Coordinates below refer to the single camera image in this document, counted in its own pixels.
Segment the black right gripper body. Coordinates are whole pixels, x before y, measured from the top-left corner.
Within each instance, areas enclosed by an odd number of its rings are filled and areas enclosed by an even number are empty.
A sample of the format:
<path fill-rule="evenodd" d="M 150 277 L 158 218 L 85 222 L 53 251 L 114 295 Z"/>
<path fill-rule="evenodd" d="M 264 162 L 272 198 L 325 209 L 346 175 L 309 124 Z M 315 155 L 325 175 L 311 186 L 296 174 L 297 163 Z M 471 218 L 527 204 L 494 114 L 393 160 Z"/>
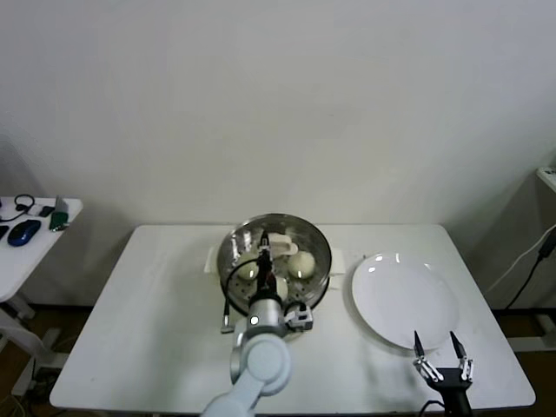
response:
<path fill-rule="evenodd" d="M 472 408 L 467 398 L 467 390 L 472 383 L 461 379 L 459 368 L 441 367 L 438 371 L 443 379 L 438 379 L 434 383 L 434 391 L 440 394 L 445 412 L 471 413 Z"/>

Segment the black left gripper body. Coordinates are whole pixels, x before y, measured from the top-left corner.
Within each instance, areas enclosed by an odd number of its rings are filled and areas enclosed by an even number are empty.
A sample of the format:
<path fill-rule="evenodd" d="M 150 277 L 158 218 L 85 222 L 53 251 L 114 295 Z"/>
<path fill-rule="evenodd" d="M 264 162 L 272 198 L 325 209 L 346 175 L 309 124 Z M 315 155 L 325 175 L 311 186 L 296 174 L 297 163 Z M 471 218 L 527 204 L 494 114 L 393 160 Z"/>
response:
<path fill-rule="evenodd" d="M 256 276 L 255 299 L 271 299 L 278 301 L 277 284 L 273 272 L 273 262 L 270 253 L 262 250 L 257 259 L 258 274 Z"/>

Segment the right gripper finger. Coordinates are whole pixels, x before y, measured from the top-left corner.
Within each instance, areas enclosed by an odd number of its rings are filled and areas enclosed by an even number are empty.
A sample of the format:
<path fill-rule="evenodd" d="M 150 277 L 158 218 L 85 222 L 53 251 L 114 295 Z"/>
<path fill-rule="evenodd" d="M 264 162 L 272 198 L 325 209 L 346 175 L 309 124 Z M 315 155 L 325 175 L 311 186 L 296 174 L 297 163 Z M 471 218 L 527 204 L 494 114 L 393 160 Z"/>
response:
<path fill-rule="evenodd" d="M 469 383 L 473 382 L 473 359 L 467 355 L 463 344 L 460 342 L 456 334 L 451 331 L 450 338 L 453 343 L 453 349 L 459 360 L 460 379 Z"/>
<path fill-rule="evenodd" d="M 414 330 L 414 353 L 415 360 L 413 362 L 415 369 L 425 381 L 441 382 L 444 381 L 443 374 L 428 360 L 425 355 L 425 349 L 422 346 L 420 337 Z"/>

